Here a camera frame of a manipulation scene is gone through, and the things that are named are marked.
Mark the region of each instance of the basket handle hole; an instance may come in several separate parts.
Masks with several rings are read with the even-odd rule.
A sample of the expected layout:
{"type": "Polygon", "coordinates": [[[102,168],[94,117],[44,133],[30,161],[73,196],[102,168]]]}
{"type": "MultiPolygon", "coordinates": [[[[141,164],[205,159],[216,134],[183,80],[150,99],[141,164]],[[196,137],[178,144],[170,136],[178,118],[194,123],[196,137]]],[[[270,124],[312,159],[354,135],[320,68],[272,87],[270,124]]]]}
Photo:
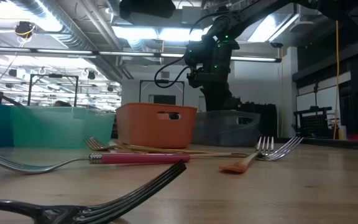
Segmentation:
{"type": "Polygon", "coordinates": [[[250,124],[254,121],[252,118],[238,117],[237,124],[250,124]]]}
{"type": "Polygon", "coordinates": [[[180,118],[181,118],[181,116],[180,116],[180,113],[178,113],[178,112],[168,112],[168,111],[157,112],[157,119],[178,120],[180,118]]]}

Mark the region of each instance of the pink handle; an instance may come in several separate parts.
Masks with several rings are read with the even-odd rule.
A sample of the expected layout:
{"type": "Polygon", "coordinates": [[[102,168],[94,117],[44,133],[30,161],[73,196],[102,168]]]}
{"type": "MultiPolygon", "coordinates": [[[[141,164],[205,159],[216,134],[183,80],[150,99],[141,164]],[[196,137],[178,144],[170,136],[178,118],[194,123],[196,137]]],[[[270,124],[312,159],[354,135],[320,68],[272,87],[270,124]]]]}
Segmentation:
{"type": "Polygon", "coordinates": [[[176,163],[190,160],[189,154],[102,153],[102,164],[176,163]]]}

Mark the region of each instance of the black fork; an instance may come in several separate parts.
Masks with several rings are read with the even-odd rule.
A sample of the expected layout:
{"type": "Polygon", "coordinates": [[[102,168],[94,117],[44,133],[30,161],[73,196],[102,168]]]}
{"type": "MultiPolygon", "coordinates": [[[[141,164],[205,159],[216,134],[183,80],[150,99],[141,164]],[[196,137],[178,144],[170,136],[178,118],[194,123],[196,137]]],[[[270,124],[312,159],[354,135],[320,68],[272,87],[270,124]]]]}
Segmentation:
{"type": "Polygon", "coordinates": [[[0,210],[31,217],[36,224],[109,223],[129,212],[177,178],[186,165],[177,162],[168,170],[125,196],[111,202],[93,206],[55,205],[43,206],[12,200],[0,200],[0,210]]]}

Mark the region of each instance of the gray bin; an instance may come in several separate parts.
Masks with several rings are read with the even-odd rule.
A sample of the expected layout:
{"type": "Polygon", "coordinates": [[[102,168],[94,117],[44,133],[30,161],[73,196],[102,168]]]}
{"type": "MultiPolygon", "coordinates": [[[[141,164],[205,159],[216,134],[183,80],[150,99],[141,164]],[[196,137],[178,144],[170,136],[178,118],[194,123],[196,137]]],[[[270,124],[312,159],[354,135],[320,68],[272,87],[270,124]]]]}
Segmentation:
{"type": "Polygon", "coordinates": [[[254,146],[259,133],[259,121],[260,114],[241,111],[197,113],[191,143],[254,146]]]}

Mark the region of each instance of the red object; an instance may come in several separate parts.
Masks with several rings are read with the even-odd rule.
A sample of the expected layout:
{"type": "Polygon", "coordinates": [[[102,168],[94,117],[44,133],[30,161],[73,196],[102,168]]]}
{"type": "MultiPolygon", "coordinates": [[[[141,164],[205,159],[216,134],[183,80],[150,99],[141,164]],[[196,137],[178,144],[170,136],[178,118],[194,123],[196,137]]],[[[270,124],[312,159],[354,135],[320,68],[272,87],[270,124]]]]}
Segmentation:
{"type": "Polygon", "coordinates": [[[197,108],[128,103],[117,109],[118,138],[128,145],[181,149],[191,142],[197,108]]]}
{"type": "Polygon", "coordinates": [[[358,134],[348,134],[347,138],[348,140],[358,141],[358,134]]]}
{"type": "Polygon", "coordinates": [[[102,164],[176,163],[190,160],[189,154],[103,153],[102,164]]]}

